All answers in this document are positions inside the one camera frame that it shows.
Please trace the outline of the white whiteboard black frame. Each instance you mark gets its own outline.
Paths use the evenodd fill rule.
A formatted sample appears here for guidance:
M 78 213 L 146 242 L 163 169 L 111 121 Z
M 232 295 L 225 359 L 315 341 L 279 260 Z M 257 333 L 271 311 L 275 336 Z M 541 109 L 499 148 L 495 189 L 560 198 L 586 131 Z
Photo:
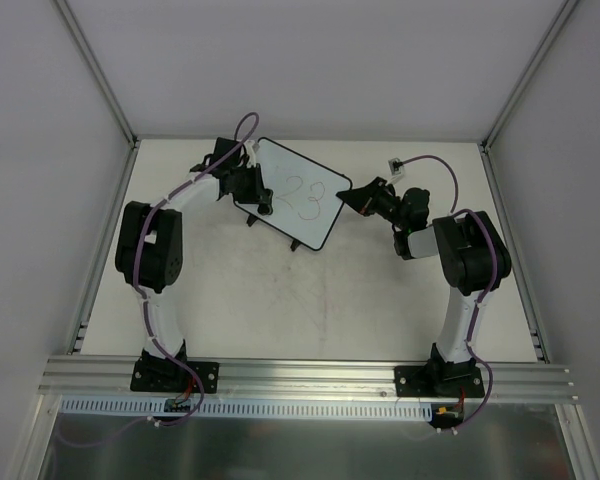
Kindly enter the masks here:
M 292 240 L 299 240 L 301 245 L 321 250 L 343 207 L 336 193 L 351 189 L 353 182 L 271 139 L 262 137 L 257 142 L 257 165 L 262 169 L 265 187 L 273 191 L 273 213 L 259 216 L 255 205 L 236 207 Z

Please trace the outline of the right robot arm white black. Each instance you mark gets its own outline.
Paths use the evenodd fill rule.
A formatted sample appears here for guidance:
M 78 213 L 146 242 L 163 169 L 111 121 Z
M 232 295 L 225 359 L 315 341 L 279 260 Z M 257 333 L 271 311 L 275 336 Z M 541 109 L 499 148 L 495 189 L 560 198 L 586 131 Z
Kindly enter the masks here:
M 358 214 L 378 215 L 393 230 L 394 249 L 404 260 L 438 257 L 450 288 L 446 316 L 426 363 L 394 369 L 396 395 L 483 398 L 474 339 L 483 309 L 511 273 L 511 257 L 484 211 L 429 218 L 430 192 L 417 187 L 399 196 L 378 177 L 364 187 L 336 194 Z

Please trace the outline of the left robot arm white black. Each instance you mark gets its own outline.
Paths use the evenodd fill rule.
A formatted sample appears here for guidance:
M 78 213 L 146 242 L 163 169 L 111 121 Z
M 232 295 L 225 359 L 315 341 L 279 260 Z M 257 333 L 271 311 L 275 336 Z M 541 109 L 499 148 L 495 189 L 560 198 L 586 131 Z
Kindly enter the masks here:
M 131 201 L 124 207 L 114 264 L 136 294 L 146 334 L 132 390 L 182 396 L 215 391 L 217 367 L 189 361 L 173 298 L 184 266 L 185 212 L 230 196 L 271 214 L 273 193 L 264 184 L 257 150 L 253 140 L 218 138 L 213 152 L 178 186 L 153 203 Z

